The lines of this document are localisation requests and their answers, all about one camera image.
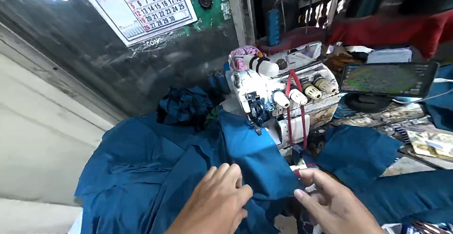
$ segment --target smartphone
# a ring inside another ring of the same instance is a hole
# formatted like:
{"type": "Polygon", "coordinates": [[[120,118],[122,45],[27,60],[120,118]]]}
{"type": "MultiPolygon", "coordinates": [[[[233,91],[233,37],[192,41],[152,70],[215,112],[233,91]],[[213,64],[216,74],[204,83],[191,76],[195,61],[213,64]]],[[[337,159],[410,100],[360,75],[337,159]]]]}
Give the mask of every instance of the smartphone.
{"type": "Polygon", "coordinates": [[[349,65],[343,68],[340,92],[423,98],[438,67],[436,62],[349,65]]]}

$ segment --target calendar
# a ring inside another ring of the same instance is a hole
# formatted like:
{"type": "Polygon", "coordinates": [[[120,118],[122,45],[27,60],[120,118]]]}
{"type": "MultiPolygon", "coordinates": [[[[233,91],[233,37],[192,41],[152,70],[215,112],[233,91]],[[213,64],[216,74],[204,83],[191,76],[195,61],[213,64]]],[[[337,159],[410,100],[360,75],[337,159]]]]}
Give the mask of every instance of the calendar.
{"type": "Polygon", "coordinates": [[[197,20],[190,0],[89,0],[126,46],[197,20]]]}

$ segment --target hand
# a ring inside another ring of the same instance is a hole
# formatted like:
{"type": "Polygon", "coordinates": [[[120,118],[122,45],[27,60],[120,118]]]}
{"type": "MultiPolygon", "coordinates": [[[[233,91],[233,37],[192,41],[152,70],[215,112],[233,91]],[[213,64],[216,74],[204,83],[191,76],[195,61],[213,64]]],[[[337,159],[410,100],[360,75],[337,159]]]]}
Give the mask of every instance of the hand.
{"type": "Polygon", "coordinates": [[[252,195],[237,164],[212,167],[165,234],[231,234],[247,217],[242,207],[252,195]]]}
{"type": "Polygon", "coordinates": [[[318,169],[299,170],[301,181],[316,191],[294,196],[327,234],[385,234],[373,215],[346,186],[318,169]]]}

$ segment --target red strap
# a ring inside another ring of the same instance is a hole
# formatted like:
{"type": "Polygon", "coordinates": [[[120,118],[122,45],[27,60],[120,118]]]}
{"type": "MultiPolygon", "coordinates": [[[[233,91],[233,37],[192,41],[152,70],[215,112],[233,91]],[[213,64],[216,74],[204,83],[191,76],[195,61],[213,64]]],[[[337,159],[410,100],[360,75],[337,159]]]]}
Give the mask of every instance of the red strap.
{"type": "MultiPolygon", "coordinates": [[[[291,69],[288,75],[288,82],[286,83],[286,96],[289,97],[289,91],[291,90],[291,79],[294,79],[297,89],[302,92],[302,86],[300,85],[299,78],[296,75],[296,71],[291,69]]],[[[300,106],[300,114],[302,116],[302,131],[303,131],[303,149],[307,148],[307,133],[305,132],[305,107],[300,106]]],[[[289,107],[286,108],[286,115],[288,116],[288,135],[289,135],[289,144],[294,145],[293,143],[293,131],[291,128],[291,112],[289,107]]]]}

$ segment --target finger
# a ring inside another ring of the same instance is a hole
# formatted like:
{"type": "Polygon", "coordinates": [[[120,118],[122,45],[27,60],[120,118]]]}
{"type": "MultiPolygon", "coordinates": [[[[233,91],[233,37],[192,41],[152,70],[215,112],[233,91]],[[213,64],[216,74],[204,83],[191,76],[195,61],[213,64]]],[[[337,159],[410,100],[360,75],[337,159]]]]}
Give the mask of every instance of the finger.
{"type": "Polygon", "coordinates": [[[232,229],[231,229],[231,232],[230,233],[234,233],[237,229],[237,227],[239,227],[239,225],[241,224],[241,221],[246,218],[248,215],[248,212],[247,210],[241,208],[241,210],[239,210],[239,213],[236,215],[234,221],[233,221],[233,226],[232,226],[232,229]]]}
{"type": "Polygon", "coordinates": [[[242,173],[239,173],[239,178],[236,181],[236,188],[242,187],[242,173]]]}
{"type": "Polygon", "coordinates": [[[310,223],[313,226],[318,225],[318,221],[312,215],[310,215],[310,223]]]}
{"type": "Polygon", "coordinates": [[[316,184],[317,187],[321,187],[330,196],[337,194],[344,187],[319,169],[301,169],[299,170],[299,174],[300,179],[305,185],[310,186],[316,184]]]}
{"type": "Polygon", "coordinates": [[[217,170],[217,167],[216,166],[212,166],[207,171],[207,173],[204,175],[204,177],[201,179],[201,181],[207,181],[207,180],[211,179],[212,175],[216,172],[216,170],[217,170]]]}
{"type": "Polygon", "coordinates": [[[330,217],[327,210],[306,192],[296,189],[294,190],[294,196],[318,222],[329,220],[328,218],[330,217]]]}
{"type": "Polygon", "coordinates": [[[223,175],[223,179],[228,185],[236,184],[236,186],[237,181],[239,180],[240,177],[242,184],[241,168],[239,167],[238,164],[232,164],[223,175]]]}
{"type": "Polygon", "coordinates": [[[218,180],[222,179],[223,175],[225,174],[226,170],[230,167],[228,163],[223,163],[220,165],[220,167],[217,169],[216,173],[214,173],[211,177],[211,179],[218,180]]]}
{"type": "Polygon", "coordinates": [[[314,192],[310,193],[310,197],[312,197],[321,206],[327,205],[326,197],[319,191],[314,191],[314,192]]]}
{"type": "Polygon", "coordinates": [[[237,189],[237,196],[239,205],[243,207],[253,196],[253,191],[250,185],[243,185],[241,188],[237,189]]]}

